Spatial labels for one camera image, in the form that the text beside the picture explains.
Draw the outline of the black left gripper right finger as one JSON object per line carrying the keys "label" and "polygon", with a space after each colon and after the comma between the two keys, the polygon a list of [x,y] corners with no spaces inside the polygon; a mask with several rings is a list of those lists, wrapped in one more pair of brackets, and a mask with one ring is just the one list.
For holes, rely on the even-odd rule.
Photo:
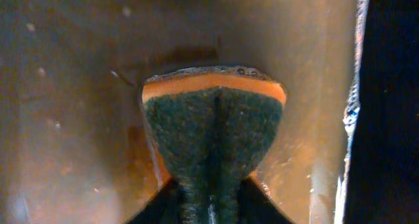
{"label": "black left gripper right finger", "polygon": [[240,184],[238,207],[239,224],[294,224],[250,177]]}

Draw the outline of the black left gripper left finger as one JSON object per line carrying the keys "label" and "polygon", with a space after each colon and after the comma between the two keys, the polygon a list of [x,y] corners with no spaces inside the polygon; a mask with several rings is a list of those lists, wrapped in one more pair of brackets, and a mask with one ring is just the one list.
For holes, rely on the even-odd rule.
{"label": "black left gripper left finger", "polygon": [[169,179],[126,224],[181,224],[182,203],[183,193],[178,182]]}

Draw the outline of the orange green scrub sponge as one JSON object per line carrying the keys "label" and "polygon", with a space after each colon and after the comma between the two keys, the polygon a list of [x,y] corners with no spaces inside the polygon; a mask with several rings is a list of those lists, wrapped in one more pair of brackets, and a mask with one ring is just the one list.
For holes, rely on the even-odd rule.
{"label": "orange green scrub sponge", "polygon": [[170,179],[181,223],[238,223],[240,184],[274,143],[282,85],[240,65],[191,67],[144,82],[143,112]]}

